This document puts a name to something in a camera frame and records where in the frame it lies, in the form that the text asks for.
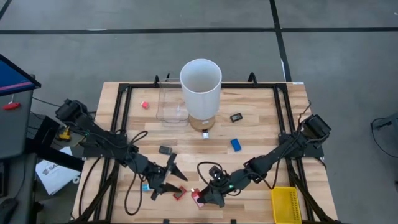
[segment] white cylindrical container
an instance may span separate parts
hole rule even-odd
[[[217,114],[222,77],[217,64],[207,59],[192,60],[181,69],[182,93],[191,117],[206,121]]]

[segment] wooden tabletop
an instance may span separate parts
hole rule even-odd
[[[104,83],[95,119],[96,123],[103,129],[109,130],[111,127],[118,85],[118,82]],[[296,120],[295,125],[297,125],[299,114],[308,105],[307,94],[303,84],[287,83],[287,86],[293,116]],[[280,98],[282,99],[285,125],[287,125],[281,92]],[[201,161],[218,162],[223,166],[223,169],[231,173],[236,169],[242,169],[244,162],[253,157],[267,154],[278,146],[277,135],[280,133],[280,129],[274,94],[271,89],[222,89],[216,124],[210,129],[210,139],[207,140],[203,140],[201,133],[194,131],[189,124],[174,125],[159,121],[156,118],[158,100],[158,88],[133,89],[127,121],[127,134],[131,139],[139,131],[147,130],[148,135],[137,142],[136,145],[141,154],[161,166],[165,166],[168,156],[158,153],[159,146],[172,147],[173,151],[177,153],[176,163],[178,167],[188,178],[188,182],[184,182],[175,176],[168,176],[166,181],[176,186],[182,185],[187,190],[191,188],[203,189],[206,185],[200,180],[196,170],[197,164]],[[141,107],[142,101],[149,102],[148,110]],[[122,113],[123,106],[120,109],[118,127],[120,127]],[[241,113],[243,119],[232,123],[229,117],[235,113]],[[239,139],[242,146],[242,150],[239,152],[234,152],[230,143],[230,140],[235,138]],[[74,217],[78,217],[82,183],[86,179],[87,172],[94,160],[88,159],[85,162],[73,208]],[[325,168],[312,158],[303,158],[303,163],[310,193],[326,214],[337,219]],[[83,195],[83,209],[90,204],[98,191],[102,166],[103,159],[99,161],[90,175]],[[208,175],[210,167],[210,165],[201,166],[201,172],[207,180],[210,179]],[[226,205],[223,208],[210,204],[198,208],[190,193],[185,194],[179,201],[176,201],[171,193],[160,195],[156,201],[152,201],[150,199],[152,192],[144,192],[139,213],[131,217],[124,211],[124,198],[133,175],[133,172],[128,168],[121,167],[119,171],[112,223],[162,223],[165,218],[170,219],[171,223],[228,223],[231,219],[237,219],[238,223],[274,223],[271,191],[263,182],[259,184],[252,182],[236,197],[227,195],[225,198]],[[268,172],[266,179],[269,183],[272,183],[274,177],[275,165]],[[137,178],[129,194],[127,205],[130,212],[134,211],[138,205],[138,180]],[[289,186],[284,161],[280,165],[277,186]],[[103,200],[101,218],[105,217],[107,201],[108,193]],[[301,195],[300,207],[302,217],[306,219],[307,214]]]

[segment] yellow basket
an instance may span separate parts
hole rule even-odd
[[[271,199],[276,224],[302,224],[295,187],[275,187],[271,190]]]

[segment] computer screen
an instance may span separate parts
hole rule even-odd
[[[40,87],[38,81],[0,55],[0,96]]]

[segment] gray floor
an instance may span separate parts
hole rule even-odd
[[[396,0],[277,0],[282,27],[398,27]],[[2,30],[272,27],[268,1],[13,0]],[[369,123],[398,111],[398,33],[283,34],[293,81],[305,82],[312,110],[333,128],[324,144],[340,220],[396,223],[398,162],[373,143]],[[225,81],[283,81],[274,33],[0,35],[0,51],[43,87],[34,95],[61,103],[78,99],[94,110],[105,81],[177,76],[194,58],[220,65]],[[55,108],[32,110],[53,117]],[[389,128],[376,133],[398,155]],[[46,223],[68,220],[76,194],[69,185],[41,195]]]

